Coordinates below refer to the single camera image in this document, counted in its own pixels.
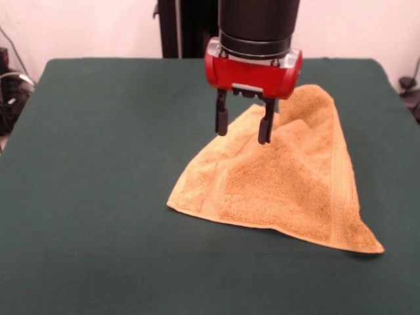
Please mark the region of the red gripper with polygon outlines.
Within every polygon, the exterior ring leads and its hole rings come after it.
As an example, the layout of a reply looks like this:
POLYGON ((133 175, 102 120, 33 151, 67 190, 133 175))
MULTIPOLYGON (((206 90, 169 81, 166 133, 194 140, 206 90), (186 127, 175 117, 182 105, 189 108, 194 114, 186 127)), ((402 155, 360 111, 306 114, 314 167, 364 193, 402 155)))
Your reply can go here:
POLYGON ((303 64, 302 51, 293 49, 278 66, 245 62, 238 58, 223 58, 205 53, 205 73, 210 86, 217 88, 215 132, 225 136, 228 131, 227 91, 245 90, 263 97, 265 115, 259 126, 259 144, 271 139, 276 100, 287 99, 293 93, 303 64))

